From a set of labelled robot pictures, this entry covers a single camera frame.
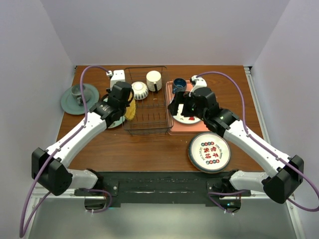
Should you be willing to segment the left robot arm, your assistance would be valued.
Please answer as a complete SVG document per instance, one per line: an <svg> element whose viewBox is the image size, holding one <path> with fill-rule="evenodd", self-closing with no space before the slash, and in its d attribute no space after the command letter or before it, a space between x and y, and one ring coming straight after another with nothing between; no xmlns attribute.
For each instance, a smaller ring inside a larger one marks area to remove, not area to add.
<svg viewBox="0 0 319 239"><path fill-rule="evenodd" d="M46 150L37 148L32 153L32 178L55 196L68 189L82 188L86 188L91 195L99 195L103 191L102 177L94 170L72 170L69 165L94 137L124 116L133 99L132 85L117 82L107 101L97 102L62 139Z"/></svg>

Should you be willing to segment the woven bamboo tray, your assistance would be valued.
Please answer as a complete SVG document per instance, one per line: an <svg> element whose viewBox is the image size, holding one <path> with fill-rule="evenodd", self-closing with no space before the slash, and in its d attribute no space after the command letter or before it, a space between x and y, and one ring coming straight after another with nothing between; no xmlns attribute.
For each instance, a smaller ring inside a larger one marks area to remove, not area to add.
<svg viewBox="0 0 319 239"><path fill-rule="evenodd" d="M130 102L130 105L126 107L126 112L124 114L124 117L126 120L131 121L134 119L135 115L136 115L136 100L133 99Z"/></svg>

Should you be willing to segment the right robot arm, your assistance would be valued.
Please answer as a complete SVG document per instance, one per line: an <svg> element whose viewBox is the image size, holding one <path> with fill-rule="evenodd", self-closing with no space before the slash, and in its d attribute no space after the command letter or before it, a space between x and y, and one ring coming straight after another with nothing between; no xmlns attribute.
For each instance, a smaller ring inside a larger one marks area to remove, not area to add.
<svg viewBox="0 0 319 239"><path fill-rule="evenodd" d="M303 182L303 159L280 152L246 128L236 114L219 106L210 88L174 93L168 106L171 115L177 114L179 105L183 105L183 116L202 120L211 132L241 148L265 171L257 175L234 172L222 183L226 195L232 196L240 190L261 191L282 204Z"/></svg>

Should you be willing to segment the cream mug black handle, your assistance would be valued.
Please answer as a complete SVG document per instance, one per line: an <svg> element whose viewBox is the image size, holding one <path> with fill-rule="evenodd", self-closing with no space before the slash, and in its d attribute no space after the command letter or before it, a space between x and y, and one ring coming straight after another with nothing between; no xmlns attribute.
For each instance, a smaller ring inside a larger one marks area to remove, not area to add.
<svg viewBox="0 0 319 239"><path fill-rule="evenodd" d="M162 88L161 73L159 71L149 71L146 75L147 87L150 91L158 93Z"/></svg>

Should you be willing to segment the white bowl orange rim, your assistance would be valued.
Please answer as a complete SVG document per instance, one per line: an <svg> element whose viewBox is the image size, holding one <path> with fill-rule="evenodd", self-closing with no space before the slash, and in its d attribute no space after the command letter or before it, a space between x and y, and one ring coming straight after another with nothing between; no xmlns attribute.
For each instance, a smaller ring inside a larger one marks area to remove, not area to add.
<svg viewBox="0 0 319 239"><path fill-rule="evenodd" d="M132 89L136 100L144 100L149 94L148 87L143 82L133 82Z"/></svg>

